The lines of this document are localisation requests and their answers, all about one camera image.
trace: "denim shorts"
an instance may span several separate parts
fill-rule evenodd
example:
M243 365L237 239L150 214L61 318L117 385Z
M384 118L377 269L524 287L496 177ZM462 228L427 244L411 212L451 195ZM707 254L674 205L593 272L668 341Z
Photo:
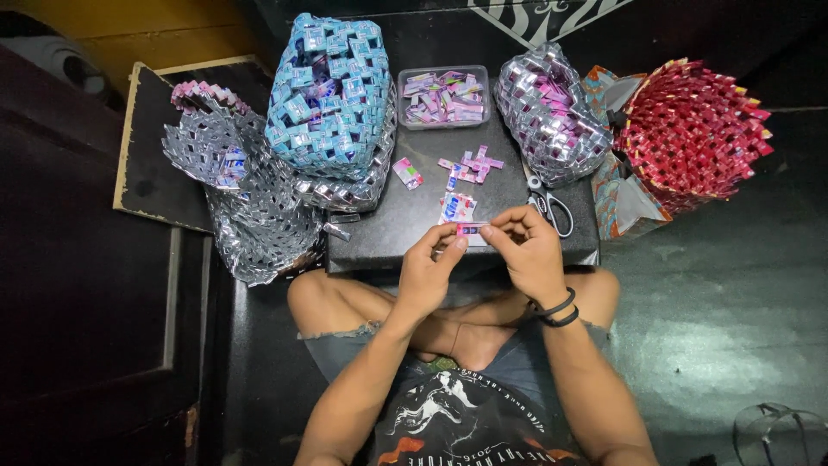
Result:
M584 325L595 346L603 350L609 340L607 330L588 322L584 322ZM304 338L303 341L322 375L328 382L332 382L362 351L379 326L379 323L368 323L350 332L325 333ZM546 347L543 345L542 326L535 319L524 322L500 347L489 366L478 373L523 393L546 415L553 432L568 432L549 359L546 357ZM392 392L388 397L398 391L411 389L428 371L424 362L407 354L397 369Z

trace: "black t-shirt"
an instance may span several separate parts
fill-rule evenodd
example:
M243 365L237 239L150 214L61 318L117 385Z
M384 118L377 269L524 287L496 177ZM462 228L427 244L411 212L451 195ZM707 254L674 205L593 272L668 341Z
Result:
M374 427L376 466L586 465L553 439L521 394L472 371L429 376L387 404Z

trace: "left hand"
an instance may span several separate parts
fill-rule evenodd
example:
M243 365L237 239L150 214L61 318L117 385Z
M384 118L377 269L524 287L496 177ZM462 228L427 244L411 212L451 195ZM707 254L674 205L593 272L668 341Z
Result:
M433 313L449 290L449 274L460 262L469 241L457 238L457 224L433 226L402 257L400 289L394 311L404 313L417 323ZM446 245L445 251L434 261L435 248Z

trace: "hand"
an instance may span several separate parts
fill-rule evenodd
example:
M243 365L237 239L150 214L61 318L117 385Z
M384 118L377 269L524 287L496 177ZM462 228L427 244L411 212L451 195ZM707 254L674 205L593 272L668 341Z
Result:
M483 227L481 236L506 260L517 289L545 309L569 297L558 232L534 207L512 207L489 224Z
M405 313L419 323L433 313L449 290L449 274L460 262L469 241L455 236L456 223L433 226L402 257L400 290L394 311ZM434 261L434 249L445 246Z

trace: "right hand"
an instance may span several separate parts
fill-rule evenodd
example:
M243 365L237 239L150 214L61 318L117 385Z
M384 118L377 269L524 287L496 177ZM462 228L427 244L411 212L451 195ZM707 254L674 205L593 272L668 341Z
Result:
M506 260L515 288L544 309L569 298L558 232L534 207L512 207L489 224L480 234Z

